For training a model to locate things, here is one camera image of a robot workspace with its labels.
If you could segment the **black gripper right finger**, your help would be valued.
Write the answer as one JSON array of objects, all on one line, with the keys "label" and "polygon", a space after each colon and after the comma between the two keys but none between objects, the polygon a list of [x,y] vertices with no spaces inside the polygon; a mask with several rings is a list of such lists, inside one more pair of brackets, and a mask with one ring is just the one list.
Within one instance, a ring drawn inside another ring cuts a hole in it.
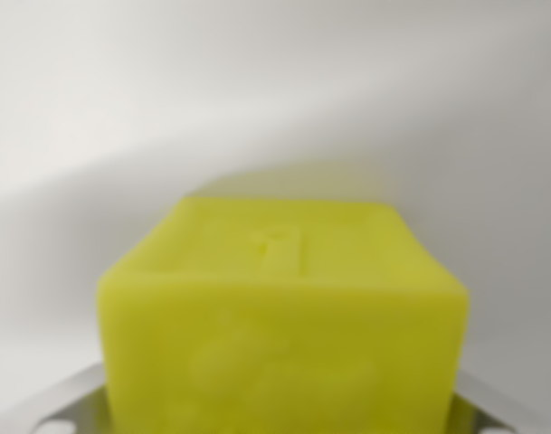
[{"label": "black gripper right finger", "polygon": [[508,396],[475,375],[460,370],[446,424],[449,434],[518,433],[517,407]]}]

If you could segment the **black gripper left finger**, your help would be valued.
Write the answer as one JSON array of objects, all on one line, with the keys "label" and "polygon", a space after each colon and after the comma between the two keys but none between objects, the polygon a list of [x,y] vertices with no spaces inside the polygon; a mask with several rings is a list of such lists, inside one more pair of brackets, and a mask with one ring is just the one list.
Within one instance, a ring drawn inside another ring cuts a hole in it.
[{"label": "black gripper left finger", "polygon": [[41,408],[32,433],[113,433],[101,363],[53,385],[35,403]]}]

